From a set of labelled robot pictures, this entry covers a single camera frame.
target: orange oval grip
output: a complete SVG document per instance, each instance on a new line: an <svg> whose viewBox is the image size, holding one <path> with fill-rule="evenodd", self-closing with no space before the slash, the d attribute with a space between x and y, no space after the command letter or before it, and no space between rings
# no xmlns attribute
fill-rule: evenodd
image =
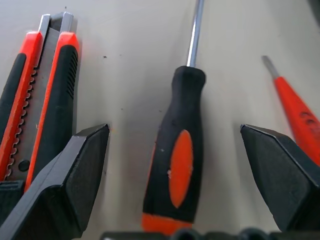
<svg viewBox="0 0 320 240"><path fill-rule="evenodd" d="M177 138L172 155L169 174L169 192L172 204L179 208L184 201L193 171L192 139L187 130Z"/></svg>

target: screwdriver handle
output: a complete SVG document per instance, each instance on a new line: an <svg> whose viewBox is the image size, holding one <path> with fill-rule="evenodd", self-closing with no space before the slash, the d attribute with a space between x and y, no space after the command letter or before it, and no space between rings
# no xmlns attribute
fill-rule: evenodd
<svg viewBox="0 0 320 240"><path fill-rule="evenodd" d="M41 169L65 148L72 136L78 52L76 34L62 32L57 41L46 86L25 191Z"/></svg>
<svg viewBox="0 0 320 240"><path fill-rule="evenodd" d="M197 68L181 66L174 73L143 202L147 232L168 235L194 222L203 165L200 101L205 82L205 73Z"/></svg>
<svg viewBox="0 0 320 240"><path fill-rule="evenodd" d="M296 144L320 166L320 122L282 76L274 80Z"/></svg>

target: metal shaft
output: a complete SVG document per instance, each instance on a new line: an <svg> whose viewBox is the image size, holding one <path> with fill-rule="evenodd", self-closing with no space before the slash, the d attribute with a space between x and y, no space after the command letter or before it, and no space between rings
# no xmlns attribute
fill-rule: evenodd
<svg viewBox="0 0 320 240"><path fill-rule="evenodd" d="M272 63L271 59L268 56L262 56L261 58L262 58L264 65L269 70L272 78L275 80L278 77L280 77L280 74L278 73L278 71L277 71L276 67L274 66L274 64Z"/></svg>
<svg viewBox="0 0 320 240"><path fill-rule="evenodd" d="M50 23L50 17L51 17L50 14L44 14L41 17L39 30L38 30L38 32L40 32L42 35L42 40L39 46L39 49L41 50L43 49L45 44L45 39L47 36L47 31ZM38 55L36 56L35 65L34 65L35 68L39 67L41 54L42 54L42 51L39 51Z"/></svg>
<svg viewBox="0 0 320 240"><path fill-rule="evenodd" d="M195 13L193 19L192 35L189 47L189 54L186 61L187 67L196 66L197 50L200 37L201 20L204 12L205 0L196 0Z"/></svg>

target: red screwdriver handle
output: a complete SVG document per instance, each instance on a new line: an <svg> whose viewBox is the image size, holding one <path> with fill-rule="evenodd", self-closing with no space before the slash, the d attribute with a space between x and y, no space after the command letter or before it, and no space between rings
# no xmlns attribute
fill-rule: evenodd
<svg viewBox="0 0 320 240"><path fill-rule="evenodd" d="M275 81L296 144L320 166L320 122L282 76Z"/></svg>
<svg viewBox="0 0 320 240"><path fill-rule="evenodd" d="M143 202L142 227L147 232L169 235L194 222L203 165L200 101L205 82L205 73L197 68L175 71Z"/></svg>

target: black and orange handle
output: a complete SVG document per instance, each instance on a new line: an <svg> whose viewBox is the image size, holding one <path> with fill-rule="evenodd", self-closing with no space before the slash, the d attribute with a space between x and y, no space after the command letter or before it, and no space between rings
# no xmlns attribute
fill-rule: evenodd
<svg viewBox="0 0 320 240"><path fill-rule="evenodd" d="M296 144L320 166L320 122L282 76L274 80Z"/></svg>
<svg viewBox="0 0 320 240"><path fill-rule="evenodd" d="M78 52L76 34L62 32L55 48L25 191L40 170L64 149L72 136Z"/></svg>
<svg viewBox="0 0 320 240"><path fill-rule="evenodd" d="M31 75L41 51L43 36L28 32L24 38L0 98L0 180L4 180L18 130Z"/></svg>
<svg viewBox="0 0 320 240"><path fill-rule="evenodd" d="M201 187L203 131L200 111L203 71L181 66L153 150L142 227L166 235L194 222Z"/></svg>

